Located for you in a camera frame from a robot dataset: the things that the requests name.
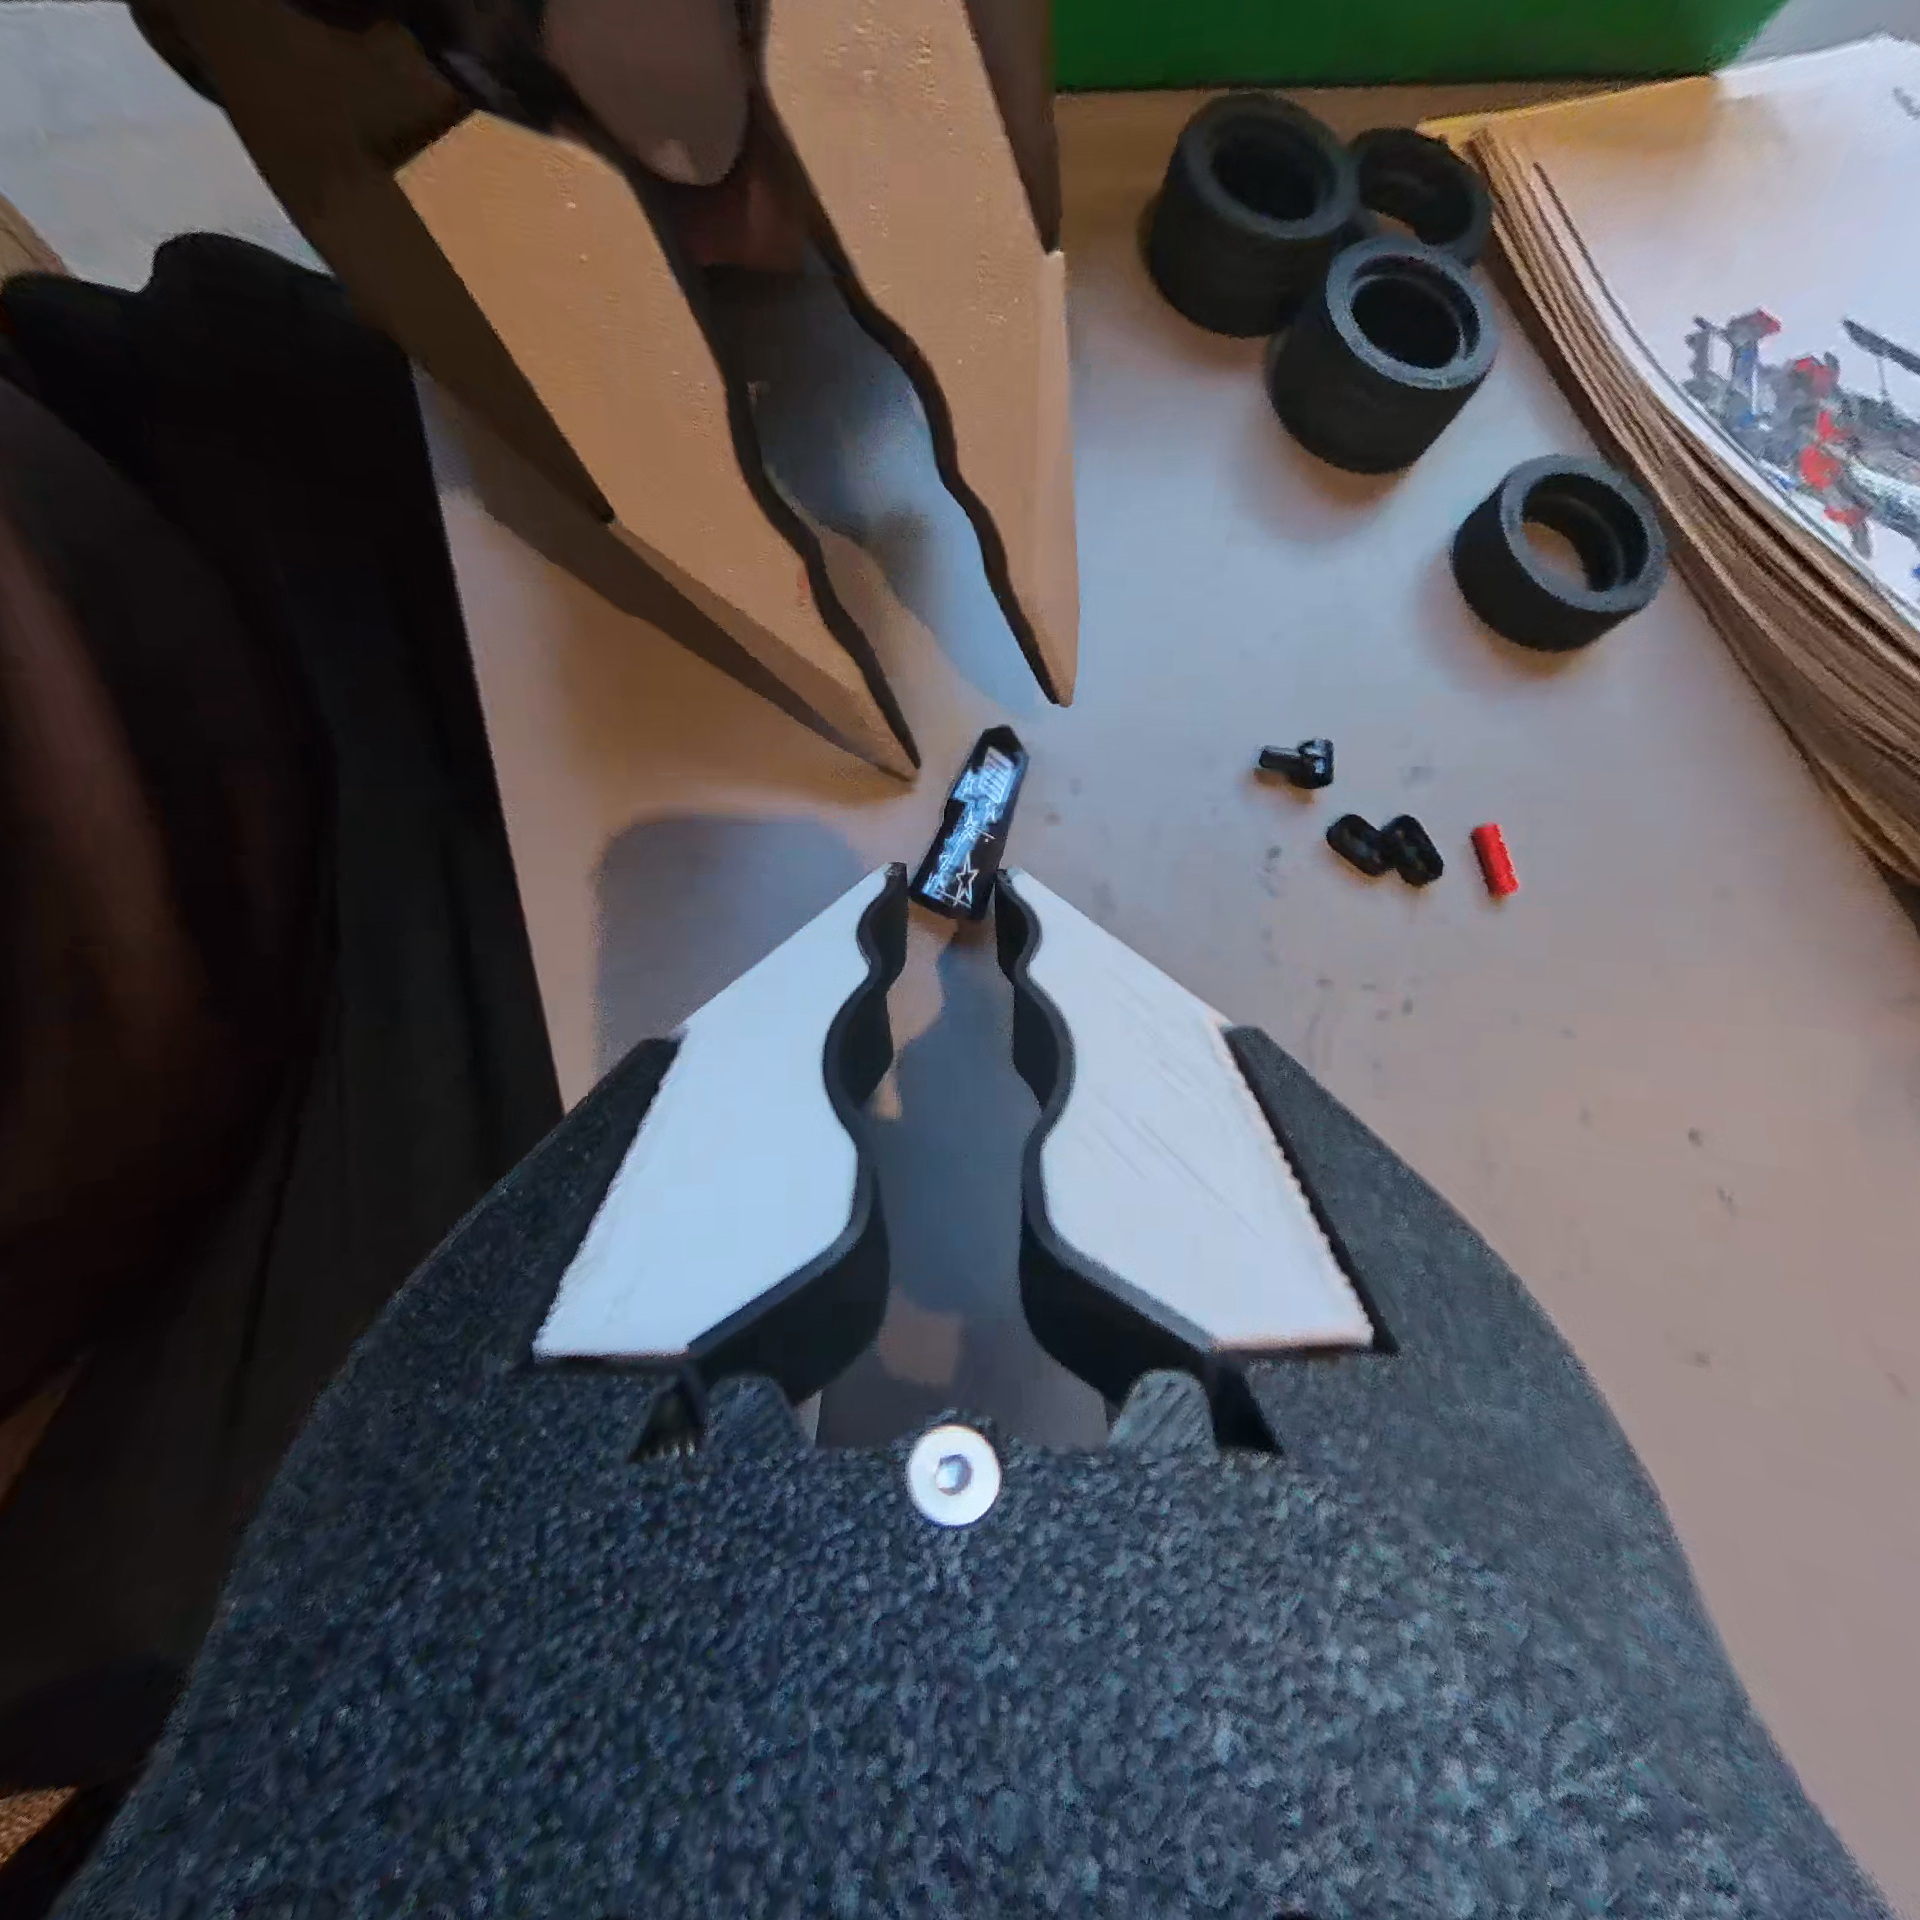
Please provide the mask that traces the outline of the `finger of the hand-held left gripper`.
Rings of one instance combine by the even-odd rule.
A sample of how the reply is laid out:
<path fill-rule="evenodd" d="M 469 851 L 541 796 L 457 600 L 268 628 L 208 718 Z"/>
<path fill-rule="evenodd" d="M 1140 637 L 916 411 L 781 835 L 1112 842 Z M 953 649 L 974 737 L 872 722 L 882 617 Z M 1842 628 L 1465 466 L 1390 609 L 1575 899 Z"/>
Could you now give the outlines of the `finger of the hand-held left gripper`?
<path fill-rule="evenodd" d="M 1045 698 L 1076 685 L 1051 3 L 763 3 L 762 96 Z"/>
<path fill-rule="evenodd" d="M 614 532 L 847 750 L 910 781 L 916 740 L 820 535 L 767 477 L 755 409 L 633 183 L 475 111 L 398 189 L 608 498 Z"/>

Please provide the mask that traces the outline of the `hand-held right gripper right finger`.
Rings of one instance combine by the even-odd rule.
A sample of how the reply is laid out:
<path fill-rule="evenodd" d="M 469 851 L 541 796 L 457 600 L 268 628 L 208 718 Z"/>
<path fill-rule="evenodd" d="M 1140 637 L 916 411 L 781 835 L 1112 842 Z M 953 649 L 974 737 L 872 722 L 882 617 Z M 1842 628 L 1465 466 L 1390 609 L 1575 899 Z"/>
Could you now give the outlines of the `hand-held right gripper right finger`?
<path fill-rule="evenodd" d="M 996 885 L 1023 1150 L 1023 1314 L 1103 1400 L 1181 1372 L 1244 1404 L 1261 1362 L 1376 1349 L 1360 1280 L 1234 1029 L 1029 872 Z"/>

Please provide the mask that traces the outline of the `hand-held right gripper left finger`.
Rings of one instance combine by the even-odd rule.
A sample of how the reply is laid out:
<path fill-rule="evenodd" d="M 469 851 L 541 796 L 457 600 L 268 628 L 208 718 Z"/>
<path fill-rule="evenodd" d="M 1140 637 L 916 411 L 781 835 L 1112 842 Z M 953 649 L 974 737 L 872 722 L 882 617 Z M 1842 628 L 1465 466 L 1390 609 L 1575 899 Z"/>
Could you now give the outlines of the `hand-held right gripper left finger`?
<path fill-rule="evenodd" d="M 762 1376 L 804 1404 L 872 1346 L 889 1232 L 863 1114 L 893 1056 L 903 885 L 863 874 L 683 1023 L 562 1268 L 541 1367 Z"/>

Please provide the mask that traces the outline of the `small black toy pin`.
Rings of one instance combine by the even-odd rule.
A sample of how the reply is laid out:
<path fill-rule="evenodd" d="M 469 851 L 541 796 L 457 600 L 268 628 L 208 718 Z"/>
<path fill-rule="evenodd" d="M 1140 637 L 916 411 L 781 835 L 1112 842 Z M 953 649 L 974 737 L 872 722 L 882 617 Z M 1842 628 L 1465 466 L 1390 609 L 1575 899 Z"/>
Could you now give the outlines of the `small black toy pin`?
<path fill-rule="evenodd" d="M 1432 835 L 1409 813 L 1399 813 L 1389 822 L 1367 822 L 1356 813 L 1343 813 L 1327 828 L 1327 846 L 1340 862 L 1366 877 L 1398 874 L 1409 888 L 1426 888 L 1446 872 Z"/>

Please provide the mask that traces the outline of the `small black brick piece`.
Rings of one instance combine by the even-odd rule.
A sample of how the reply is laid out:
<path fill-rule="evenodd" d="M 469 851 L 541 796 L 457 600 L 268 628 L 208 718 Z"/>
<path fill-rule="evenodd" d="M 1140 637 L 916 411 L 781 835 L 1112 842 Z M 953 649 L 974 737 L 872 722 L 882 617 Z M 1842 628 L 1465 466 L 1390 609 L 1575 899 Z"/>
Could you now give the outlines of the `small black brick piece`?
<path fill-rule="evenodd" d="M 1029 750 L 1008 726 L 985 727 L 953 776 L 906 896 L 946 922 L 985 916 L 1023 796 Z"/>

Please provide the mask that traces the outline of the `green plastic bin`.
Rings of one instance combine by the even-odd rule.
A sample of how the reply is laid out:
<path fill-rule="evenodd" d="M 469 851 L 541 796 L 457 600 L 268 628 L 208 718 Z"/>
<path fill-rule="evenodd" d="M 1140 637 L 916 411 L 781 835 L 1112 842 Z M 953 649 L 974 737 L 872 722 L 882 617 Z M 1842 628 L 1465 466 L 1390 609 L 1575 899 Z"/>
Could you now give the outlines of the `green plastic bin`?
<path fill-rule="evenodd" d="M 1784 3 L 1051 3 L 1059 90 L 1687 78 Z"/>

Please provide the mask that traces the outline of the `grey desk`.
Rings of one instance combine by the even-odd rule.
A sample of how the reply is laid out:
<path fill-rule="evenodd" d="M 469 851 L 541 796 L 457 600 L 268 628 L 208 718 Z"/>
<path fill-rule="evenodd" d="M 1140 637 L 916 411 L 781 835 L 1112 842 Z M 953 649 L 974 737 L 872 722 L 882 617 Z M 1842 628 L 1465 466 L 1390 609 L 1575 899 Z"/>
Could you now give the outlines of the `grey desk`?
<path fill-rule="evenodd" d="M 571 502 L 421 380 L 564 1104 L 863 872 L 916 862 L 977 736 L 1013 865 L 1268 1029 L 1551 1314 L 1653 1473 L 1784 1752 L 1918 1917 L 1918 929 L 1687 596 L 1575 655 L 1482 630 L 1456 523 L 1589 449 L 1500 313 L 1405 477 L 1295 448 L 1261 342 L 1157 294 L 1193 96 L 1076 96 L 1064 181 L 1079 649 L 1040 698 L 923 416 L 825 279 L 726 310 L 762 448 L 923 764 L 872 773 L 639 617 Z M 1327 789 L 1261 747 L 1332 737 Z M 1418 817 L 1446 872 L 1327 828 Z M 1519 896 L 1487 896 L 1500 822 Z"/>

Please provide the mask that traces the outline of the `person's left hand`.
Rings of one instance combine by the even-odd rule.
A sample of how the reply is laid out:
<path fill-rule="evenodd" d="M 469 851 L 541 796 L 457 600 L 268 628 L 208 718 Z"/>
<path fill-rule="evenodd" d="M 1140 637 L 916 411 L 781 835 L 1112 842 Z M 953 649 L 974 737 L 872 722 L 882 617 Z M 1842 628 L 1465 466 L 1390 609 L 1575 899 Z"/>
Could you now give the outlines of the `person's left hand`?
<path fill-rule="evenodd" d="M 547 3 L 537 38 L 691 268 L 804 274 L 811 195 L 762 99 L 750 3 Z"/>

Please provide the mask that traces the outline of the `black toy tyre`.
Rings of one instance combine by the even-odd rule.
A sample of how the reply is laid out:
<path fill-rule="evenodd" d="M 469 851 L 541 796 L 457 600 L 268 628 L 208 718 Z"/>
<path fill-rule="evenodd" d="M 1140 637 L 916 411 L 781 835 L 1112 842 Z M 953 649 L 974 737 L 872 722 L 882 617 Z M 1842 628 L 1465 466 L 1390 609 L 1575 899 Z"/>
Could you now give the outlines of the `black toy tyre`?
<path fill-rule="evenodd" d="M 1668 581 L 1668 532 L 1605 460 L 1513 466 L 1454 535 L 1454 584 L 1505 642 L 1575 654 L 1642 615 Z"/>
<path fill-rule="evenodd" d="M 1332 256 L 1263 359 L 1282 432 L 1315 460 L 1382 477 L 1418 464 L 1487 381 L 1500 324 L 1482 283 L 1418 238 Z"/>
<path fill-rule="evenodd" d="M 1144 261 L 1188 324 L 1263 340 L 1295 316 L 1359 225 L 1352 150 L 1282 96 L 1229 90 L 1179 129 Z"/>
<path fill-rule="evenodd" d="M 1409 234 L 1476 268 L 1491 242 L 1487 181 L 1451 144 L 1413 126 L 1360 129 L 1347 141 L 1356 164 L 1356 234 Z"/>

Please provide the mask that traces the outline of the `open instruction book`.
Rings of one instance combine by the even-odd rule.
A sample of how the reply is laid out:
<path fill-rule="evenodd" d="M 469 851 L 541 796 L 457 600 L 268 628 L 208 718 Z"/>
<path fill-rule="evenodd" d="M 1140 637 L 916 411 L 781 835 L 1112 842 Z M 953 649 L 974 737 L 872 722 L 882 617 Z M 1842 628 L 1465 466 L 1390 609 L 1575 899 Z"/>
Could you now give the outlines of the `open instruction book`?
<path fill-rule="evenodd" d="M 1507 298 L 1860 851 L 1918 888 L 1918 42 L 1430 119 Z"/>

